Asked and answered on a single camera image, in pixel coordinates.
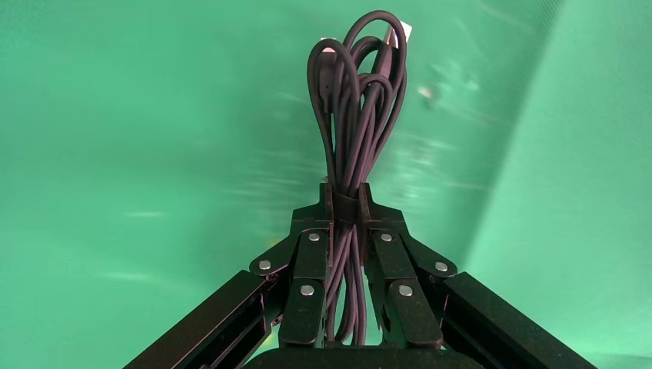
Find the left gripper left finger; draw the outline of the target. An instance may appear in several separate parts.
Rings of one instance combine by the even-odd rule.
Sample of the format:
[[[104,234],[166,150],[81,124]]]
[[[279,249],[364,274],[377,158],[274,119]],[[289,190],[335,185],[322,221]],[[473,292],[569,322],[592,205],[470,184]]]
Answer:
[[[272,328],[281,347],[320,347],[334,236],[329,184],[294,210],[289,235],[132,359],[128,368],[248,368]]]

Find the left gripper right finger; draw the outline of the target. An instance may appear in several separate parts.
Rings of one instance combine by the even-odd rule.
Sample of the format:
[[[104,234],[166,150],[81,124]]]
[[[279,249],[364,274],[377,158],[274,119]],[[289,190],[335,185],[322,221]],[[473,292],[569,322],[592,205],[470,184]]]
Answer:
[[[403,214],[359,192],[364,270],[399,368],[589,368],[478,279],[413,238]]]

